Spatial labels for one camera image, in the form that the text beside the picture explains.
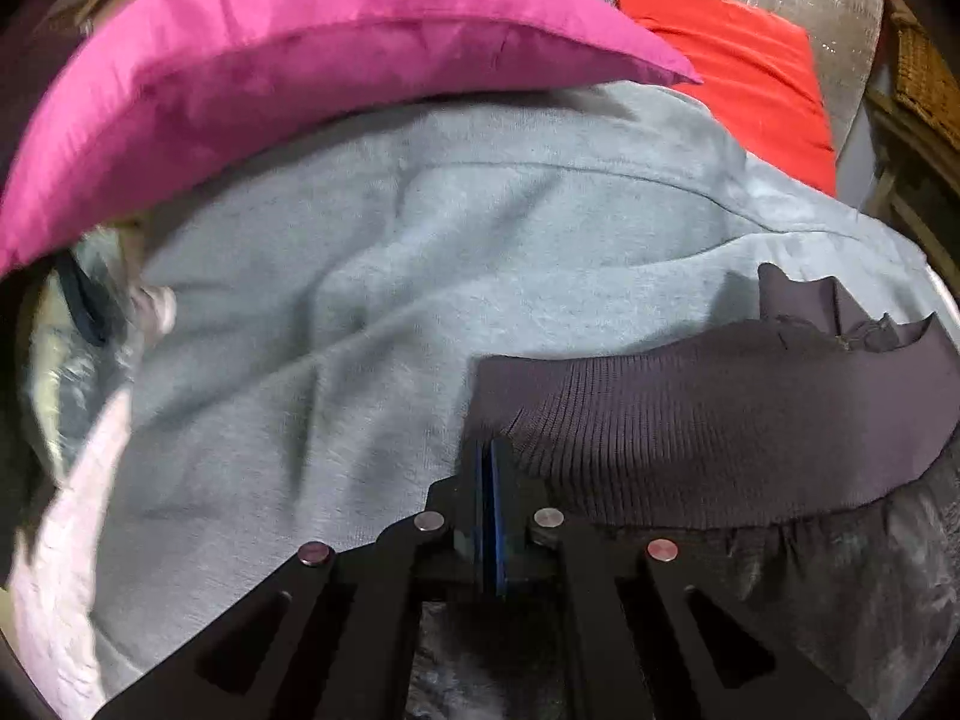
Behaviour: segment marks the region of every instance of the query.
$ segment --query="wicker basket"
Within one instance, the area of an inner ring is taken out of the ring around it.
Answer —
[[[960,152],[960,87],[909,14],[894,13],[899,37],[895,98]]]

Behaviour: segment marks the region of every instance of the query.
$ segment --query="ribbed knit fabric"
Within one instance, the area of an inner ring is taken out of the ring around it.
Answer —
[[[874,322],[835,279],[760,268],[760,320],[637,355],[488,358],[467,434],[504,433],[522,469],[608,525],[768,525],[917,479],[960,413],[936,317]]]

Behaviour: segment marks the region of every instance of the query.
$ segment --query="metal pin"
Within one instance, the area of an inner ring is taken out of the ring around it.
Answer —
[[[647,555],[660,562],[671,562],[671,560],[677,560],[680,547],[669,538],[655,538],[647,544]]]
[[[541,528],[559,528],[563,525],[563,512],[559,509],[538,509],[534,514],[534,522]]]
[[[443,514],[440,514],[440,512],[420,512],[414,517],[416,529],[424,533],[439,531],[440,528],[443,528],[443,522],[445,522],[445,519],[443,519]]]
[[[307,541],[301,544],[296,551],[296,556],[301,563],[313,568],[330,560],[331,552],[332,550],[323,541]]]

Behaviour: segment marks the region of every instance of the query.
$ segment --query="gray blanket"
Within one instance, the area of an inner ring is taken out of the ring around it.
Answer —
[[[347,549],[420,509],[478,357],[753,317],[762,262],[836,275],[874,317],[942,307],[914,245],[656,87],[363,114],[160,209],[146,278],[178,313],[134,386],[100,543],[107,696],[299,543]],[[509,714],[495,685],[484,702]]]

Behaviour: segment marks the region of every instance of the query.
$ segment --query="clothing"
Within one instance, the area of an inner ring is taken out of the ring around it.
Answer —
[[[115,230],[92,230],[58,256],[35,311],[23,317],[30,343],[19,379],[20,400],[37,426],[35,454],[59,488],[107,399],[131,376],[144,340],[139,290],[130,290]]]
[[[176,318],[170,290],[134,290],[146,343]],[[10,576],[17,655],[61,720],[88,720],[104,704],[88,613],[96,546],[120,454],[130,438],[128,383],[109,396],[35,535],[17,539]]]
[[[17,391],[17,353],[23,346],[18,314],[32,304],[32,297],[49,271],[37,263],[0,280],[0,578],[6,579],[13,561],[14,532],[40,497],[45,477],[25,435],[21,400]]]
[[[363,114],[151,226],[144,278],[178,319],[133,385],[98,548],[107,696],[299,543],[347,549],[420,509],[479,357],[627,354],[756,317],[763,262],[836,275],[873,317],[942,305],[914,245],[656,87]]]
[[[760,317],[649,352],[483,360],[466,431],[606,525],[741,528],[870,503],[923,474],[960,418],[936,317],[874,322],[835,279],[760,266]]]
[[[555,505],[611,538],[678,529],[685,556],[886,718],[960,626],[959,419],[937,317],[875,322],[836,279],[766,264],[760,319],[622,357],[483,360],[464,432],[507,436]]]

